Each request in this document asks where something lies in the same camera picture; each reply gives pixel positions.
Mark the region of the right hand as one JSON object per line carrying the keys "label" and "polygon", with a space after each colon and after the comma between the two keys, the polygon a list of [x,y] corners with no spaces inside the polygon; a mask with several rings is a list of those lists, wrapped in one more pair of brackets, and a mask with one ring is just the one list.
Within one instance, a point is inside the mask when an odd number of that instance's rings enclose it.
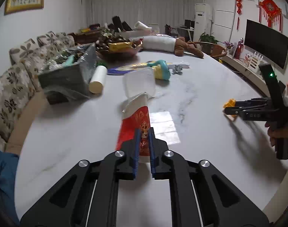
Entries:
{"label": "right hand", "polygon": [[268,128],[268,136],[271,146],[276,145],[276,139],[278,138],[288,138],[288,125],[284,128],[274,128],[271,122],[266,122],[265,127]]}

